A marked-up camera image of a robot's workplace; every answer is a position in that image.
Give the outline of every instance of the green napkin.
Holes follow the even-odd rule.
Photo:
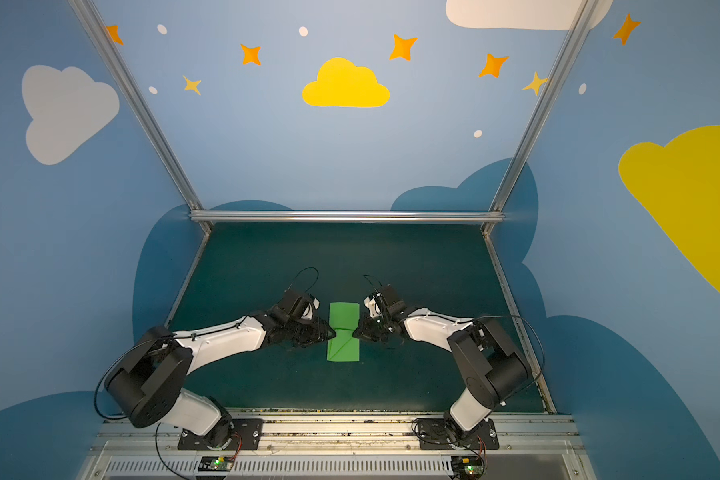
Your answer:
[[[328,324],[336,331],[336,338],[328,341],[329,362],[360,361],[360,340],[352,337],[359,322],[359,303],[331,303]]]

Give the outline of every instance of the work surface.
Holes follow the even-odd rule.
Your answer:
[[[218,224],[172,330],[191,330],[266,310],[294,275],[314,266],[318,314],[331,302],[372,292],[362,274],[391,283],[409,305],[453,316],[508,313],[477,226],[386,224]],[[314,272],[294,288],[305,289]],[[512,322],[505,328],[517,341]],[[428,343],[362,342],[359,362],[328,362],[327,344],[275,345],[211,363],[186,388],[229,407],[443,411],[464,390],[450,352]],[[543,411],[538,390],[519,392],[507,412]]]

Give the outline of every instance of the yellow star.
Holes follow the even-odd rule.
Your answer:
[[[630,14],[626,14],[626,20],[624,20],[624,24],[621,25],[621,28],[619,28],[619,31],[616,32],[614,38],[618,38],[619,40],[621,40],[621,44],[625,45],[626,41],[630,38],[630,34],[632,34],[632,31],[639,24],[640,22],[634,22],[634,20],[632,20]]]
[[[536,96],[538,97],[539,87],[544,83],[547,83],[547,79],[539,78],[539,72],[534,72],[534,80],[530,82],[530,84],[526,88],[523,88],[523,90],[533,90],[536,92]]]
[[[248,48],[244,44],[240,44],[242,47],[242,52],[245,54],[244,58],[242,59],[242,64],[246,63],[255,63],[257,65],[260,65],[259,62],[259,50],[261,47],[254,47],[254,48]]]
[[[123,44],[123,41],[120,40],[120,36],[117,34],[117,25],[112,25],[111,27],[106,27],[106,31],[110,33],[110,36],[112,37],[112,42]]]
[[[411,61],[411,47],[413,46],[413,43],[415,43],[418,40],[418,38],[409,38],[406,40],[405,38],[400,38],[399,36],[394,36],[394,50],[392,50],[392,54],[389,55],[389,59],[392,60],[393,58],[404,58]]]
[[[480,72],[479,77],[482,77],[483,75],[493,75],[496,78],[499,78],[499,71],[501,70],[501,65],[507,61],[509,57],[504,58],[496,58],[492,54],[488,54],[488,60],[485,63],[485,68],[483,68],[483,71]]]
[[[197,93],[198,95],[200,94],[200,92],[197,91],[197,84],[202,82],[202,80],[198,80],[197,82],[192,82],[187,77],[184,77],[184,80],[186,80],[186,86],[184,87],[184,91],[194,90],[195,93]]]

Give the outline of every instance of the white arm segment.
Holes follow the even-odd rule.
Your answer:
[[[221,412],[211,400],[181,389],[173,408],[160,419],[160,422],[186,428],[192,433],[204,436],[220,419]]]
[[[489,413],[490,408],[475,400],[469,389],[464,389],[456,403],[451,405],[451,416],[465,432],[469,432]]]
[[[194,339],[177,340],[180,345],[192,349],[194,358],[187,374],[224,357],[256,350],[266,335],[262,324],[252,316],[206,329],[175,332],[176,336],[191,336],[193,333],[196,335]]]
[[[426,308],[411,312],[411,315],[403,321],[411,340],[431,343],[449,352],[451,347],[448,345],[448,338],[454,332],[465,329],[471,324],[471,318],[442,315]]]

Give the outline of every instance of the yellow cloud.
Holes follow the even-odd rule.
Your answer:
[[[331,58],[320,67],[317,81],[304,87],[302,98],[315,107],[381,107],[389,100],[389,90],[376,82],[370,68]]]
[[[665,148],[637,144],[621,158],[619,175],[720,292],[720,125],[689,130]]]

